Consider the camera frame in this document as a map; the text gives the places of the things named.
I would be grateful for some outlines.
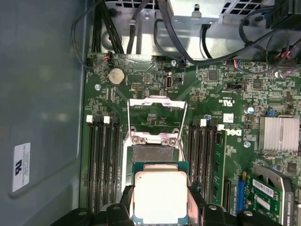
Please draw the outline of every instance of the ventilation grille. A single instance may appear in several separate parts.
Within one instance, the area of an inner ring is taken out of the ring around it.
[[[124,7],[124,8],[138,8],[140,3],[143,0],[105,0],[106,2],[116,3],[117,7]],[[150,0],[145,8],[148,9],[159,9],[158,5],[155,4],[155,0]]]
[[[222,14],[248,15],[259,9],[262,2],[263,0],[229,0],[225,3]]]

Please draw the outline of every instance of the heatsink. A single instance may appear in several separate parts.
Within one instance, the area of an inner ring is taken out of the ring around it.
[[[261,117],[259,125],[259,150],[297,152],[299,122],[299,118]]]

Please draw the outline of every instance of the blue pcie slot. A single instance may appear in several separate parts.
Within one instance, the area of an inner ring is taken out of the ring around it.
[[[245,186],[245,182],[239,179],[237,182],[236,213],[244,209]]]

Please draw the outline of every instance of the cable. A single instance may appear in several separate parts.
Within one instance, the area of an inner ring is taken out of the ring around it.
[[[103,16],[103,21],[105,23],[105,26],[107,28],[110,40],[112,42],[113,48],[115,45],[115,53],[124,53],[123,48],[122,48],[122,43],[119,37],[119,34],[116,30],[116,27],[112,21],[112,18],[110,16],[109,13],[109,9],[107,7],[107,5],[105,4],[105,2],[103,1],[100,5],[101,10],[102,10],[102,16]]]
[[[158,49],[158,51],[159,51],[162,55],[164,55],[164,56],[166,56],[166,57],[169,57],[169,58],[171,58],[171,59],[173,59],[173,60],[180,61],[180,60],[182,59],[181,57],[173,56],[173,55],[170,54],[169,52],[164,51],[164,50],[162,49],[162,47],[159,45],[158,40],[157,40],[157,36],[158,36],[158,22],[163,22],[163,20],[157,19],[157,20],[155,21],[155,23],[154,23],[154,34],[153,34],[153,36],[154,36],[154,43],[155,43],[156,48]]]
[[[238,33],[239,36],[241,38],[241,40],[246,44],[246,45],[250,45],[252,43],[252,41],[246,36],[246,33],[244,31],[244,24],[246,22],[247,19],[249,19],[251,16],[254,16],[256,14],[259,13],[266,13],[266,12],[270,12],[271,10],[273,10],[274,7],[264,7],[264,8],[260,8],[257,9],[253,12],[251,12],[250,14],[248,14],[241,22],[238,28]],[[256,45],[256,47],[260,48],[261,50],[265,51],[265,49],[262,46]]]
[[[266,54],[265,54],[265,57],[266,57],[266,62],[267,62],[267,65],[269,66],[269,47],[272,43],[272,39],[273,39],[273,36],[270,37],[269,41],[268,41],[268,44],[267,44],[267,50],[266,50]],[[297,66],[297,67],[288,67],[288,68],[279,68],[279,65],[281,63],[284,62],[284,60],[286,58],[288,58],[288,54],[289,54],[289,48],[290,48],[290,45],[289,45],[289,33],[287,33],[287,41],[286,41],[286,50],[285,50],[285,55],[280,59],[280,61],[278,61],[275,65],[272,65],[270,69],[267,69],[263,72],[258,72],[258,73],[252,73],[250,71],[245,71],[243,69],[241,69],[239,67],[239,61],[237,61],[237,59],[234,59],[234,67],[239,70],[240,72],[242,73],[245,73],[245,74],[248,74],[248,75],[264,75],[264,74],[267,74],[267,73],[271,73],[275,70],[281,70],[281,71],[290,71],[290,70],[296,70],[296,69],[300,69],[301,66]]]
[[[103,63],[100,62],[100,63],[96,64],[95,66],[92,66],[92,67],[91,67],[91,66],[86,65],[86,64],[83,62],[83,60],[82,60],[82,58],[81,58],[81,56],[80,56],[80,54],[79,54],[79,50],[78,50],[78,48],[77,48],[77,45],[76,45],[75,28],[76,28],[76,25],[78,24],[78,22],[79,22],[82,18],[84,18],[87,14],[89,14],[90,12],[92,12],[92,11],[96,8],[96,6],[98,6],[102,1],[103,1],[103,0],[98,0],[98,1],[96,1],[95,4],[94,4],[92,7],[88,8],[88,9],[87,9],[85,12],[83,12],[79,17],[77,17],[77,18],[73,21],[72,26],[71,26],[71,39],[72,39],[72,46],[73,46],[75,55],[76,55],[76,57],[78,58],[80,64],[81,64],[83,67],[85,67],[85,68],[87,68],[87,69],[89,69],[89,70],[94,70],[94,69],[98,68],[99,66],[101,66]]]
[[[211,27],[209,24],[203,24],[202,25],[202,47],[204,50],[204,53],[207,58],[212,59],[212,56],[210,55],[207,45],[206,45],[206,35],[207,35],[207,30]]]
[[[136,11],[133,14],[132,20],[136,20],[136,18],[138,17],[139,13],[147,6],[147,4],[150,1],[151,0],[144,0],[143,2],[141,2],[141,4],[138,6],[138,8],[136,9]],[[127,54],[131,54],[132,53],[134,39],[135,39],[135,33],[136,33],[136,26],[135,25],[131,25],[130,26],[130,35],[129,35],[128,45],[127,45]]]
[[[224,61],[224,60],[228,60],[231,58],[235,58],[241,54],[244,54],[245,52],[247,52],[248,50],[250,50],[251,48],[253,48],[254,46],[258,45],[258,43],[262,42],[263,40],[265,40],[266,38],[274,35],[277,33],[277,31],[271,31],[265,35],[263,35],[262,37],[260,37],[259,39],[255,40],[253,43],[250,43],[250,45],[237,50],[231,54],[219,57],[219,58],[215,58],[215,59],[210,59],[210,60],[193,60],[188,53],[186,52],[186,50],[184,49],[184,47],[182,46],[181,42],[179,41],[177,35],[175,34],[174,28],[171,24],[171,20],[168,14],[168,10],[167,10],[167,5],[165,0],[158,0],[158,4],[159,4],[159,8],[160,8],[160,12],[163,18],[163,22],[164,25],[167,29],[168,35],[173,43],[173,45],[176,47],[176,49],[180,52],[181,55],[183,55],[191,64],[193,65],[198,65],[198,66],[208,66],[211,64],[216,64],[219,63],[220,61]]]

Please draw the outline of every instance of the motherboard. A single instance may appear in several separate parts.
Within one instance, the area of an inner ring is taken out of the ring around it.
[[[102,53],[88,62],[101,66],[85,77],[80,207],[97,213],[117,202],[134,162],[187,161],[207,203],[301,223],[299,71],[247,75],[231,61],[200,68]],[[257,73],[267,64],[240,67]]]

